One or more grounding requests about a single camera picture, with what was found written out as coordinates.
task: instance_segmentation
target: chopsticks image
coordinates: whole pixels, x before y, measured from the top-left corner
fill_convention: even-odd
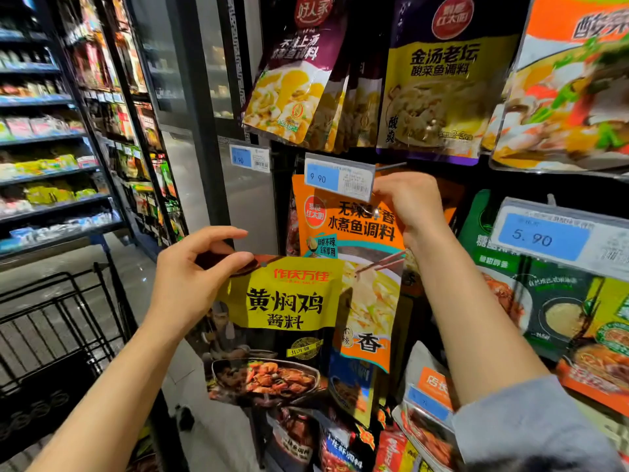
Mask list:
[[[405,253],[406,252],[393,253],[393,255],[384,257],[382,260],[378,262],[374,262],[371,265],[367,265],[366,267],[361,268],[360,270],[356,270],[354,274],[358,276],[359,273],[363,273],[363,271],[370,270],[372,268],[374,268],[375,271],[378,271],[378,270],[384,270],[385,268],[390,268],[393,265],[397,265],[398,263],[403,263]]]

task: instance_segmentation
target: green seasoning packet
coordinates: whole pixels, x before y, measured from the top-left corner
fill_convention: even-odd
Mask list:
[[[583,303],[593,276],[493,244],[491,230],[501,201],[489,190],[478,192],[459,241],[535,352],[558,361],[583,325]]]

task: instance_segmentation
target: blue price label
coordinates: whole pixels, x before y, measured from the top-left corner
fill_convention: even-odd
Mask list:
[[[498,239],[509,246],[573,262],[579,258],[590,232],[575,225],[508,213]]]
[[[306,184],[338,192],[339,170],[337,168],[322,166],[313,162],[309,162],[307,165]]]
[[[232,164],[234,166],[251,167],[251,150],[243,147],[232,147]]]

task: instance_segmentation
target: hand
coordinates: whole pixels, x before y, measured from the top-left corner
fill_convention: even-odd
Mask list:
[[[167,341],[183,339],[209,311],[225,280],[254,259],[252,253],[234,252],[223,241],[246,236],[246,230],[236,227],[208,226],[160,253],[151,305],[142,327]],[[194,261],[209,250],[229,256],[204,270]]]
[[[373,182],[373,192],[382,195],[404,223],[405,242],[409,235],[448,228],[441,194],[432,175],[421,172],[383,175]]]

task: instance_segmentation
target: sleeve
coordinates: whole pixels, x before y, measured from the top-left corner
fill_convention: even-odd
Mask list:
[[[624,472],[618,453],[555,376],[463,406],[454,432],[468,470]]]

